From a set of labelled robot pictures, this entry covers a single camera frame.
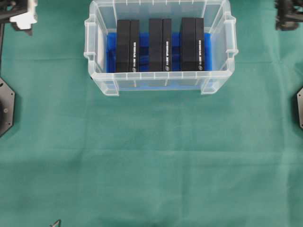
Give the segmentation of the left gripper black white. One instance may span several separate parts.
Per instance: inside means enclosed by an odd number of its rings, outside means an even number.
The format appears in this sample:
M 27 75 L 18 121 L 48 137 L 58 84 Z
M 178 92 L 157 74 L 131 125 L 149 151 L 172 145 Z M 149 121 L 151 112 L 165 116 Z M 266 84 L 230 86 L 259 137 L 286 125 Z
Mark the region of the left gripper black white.
M 13 0 L 10 12 L 13 16 L 9 18 L 11 26 L 15 31 L 23 31 L 32 36 L 32 26 L 37 23 L 36 7 L 37 0 Z

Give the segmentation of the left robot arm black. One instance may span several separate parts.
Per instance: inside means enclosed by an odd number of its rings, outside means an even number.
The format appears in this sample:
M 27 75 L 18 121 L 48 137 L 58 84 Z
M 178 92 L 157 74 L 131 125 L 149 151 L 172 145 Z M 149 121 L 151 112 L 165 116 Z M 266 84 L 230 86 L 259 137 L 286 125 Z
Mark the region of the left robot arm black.
M 32 36 L 32 26 L 37 22 L 37 5 L 37 0 L 1 0 L 0 36 L 3 37 L 5 24 Z

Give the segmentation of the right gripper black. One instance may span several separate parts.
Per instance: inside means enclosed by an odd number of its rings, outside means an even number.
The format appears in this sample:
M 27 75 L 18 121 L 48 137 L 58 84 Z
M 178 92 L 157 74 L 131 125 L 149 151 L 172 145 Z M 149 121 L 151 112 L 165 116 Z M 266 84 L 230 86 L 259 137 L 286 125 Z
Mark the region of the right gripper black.
M 293 31 L 303 22 L 302 0 L 275 0 L 276 30 Z

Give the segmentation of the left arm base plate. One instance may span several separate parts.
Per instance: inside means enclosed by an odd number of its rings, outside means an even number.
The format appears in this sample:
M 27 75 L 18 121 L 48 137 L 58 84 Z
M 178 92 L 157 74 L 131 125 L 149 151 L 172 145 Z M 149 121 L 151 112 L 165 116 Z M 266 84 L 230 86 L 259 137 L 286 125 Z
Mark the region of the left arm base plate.
M 0 78 L 0 136 L 3 136 L 14 122 L 15 92 Z

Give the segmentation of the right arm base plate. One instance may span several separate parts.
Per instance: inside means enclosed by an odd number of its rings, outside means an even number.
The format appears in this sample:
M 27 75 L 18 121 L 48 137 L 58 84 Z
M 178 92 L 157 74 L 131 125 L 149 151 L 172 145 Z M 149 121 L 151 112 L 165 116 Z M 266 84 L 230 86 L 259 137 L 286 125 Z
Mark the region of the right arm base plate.
M 303 129 L 303 88 L 297 93 L 297 105 L 300 128 Z

